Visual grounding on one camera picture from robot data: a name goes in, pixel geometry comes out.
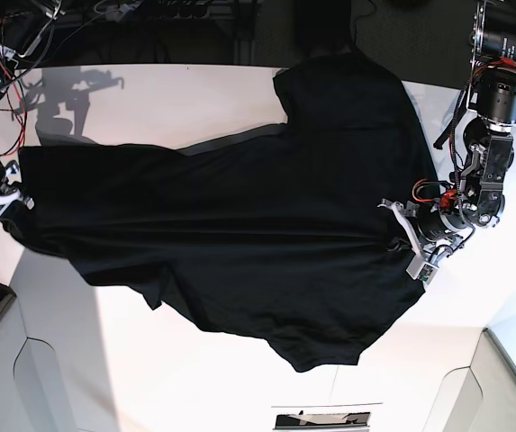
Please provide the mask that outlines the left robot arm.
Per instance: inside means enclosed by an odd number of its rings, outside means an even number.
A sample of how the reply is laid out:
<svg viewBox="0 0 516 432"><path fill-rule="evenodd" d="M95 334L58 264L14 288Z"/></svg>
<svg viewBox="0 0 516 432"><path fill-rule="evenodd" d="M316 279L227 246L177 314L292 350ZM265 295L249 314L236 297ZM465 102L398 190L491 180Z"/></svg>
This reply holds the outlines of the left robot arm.
<svg viewBox="0 0 516 432"><path fill-rule="evenodd" d="M514 159L516 127L516 1L478 2L471 44L469 78L434 143L435 149L449 149L448 180L422 178L407 203L380 203L409 239L408 275L424 283L476 230L495 226L505 206L503 184Z"/></svg>

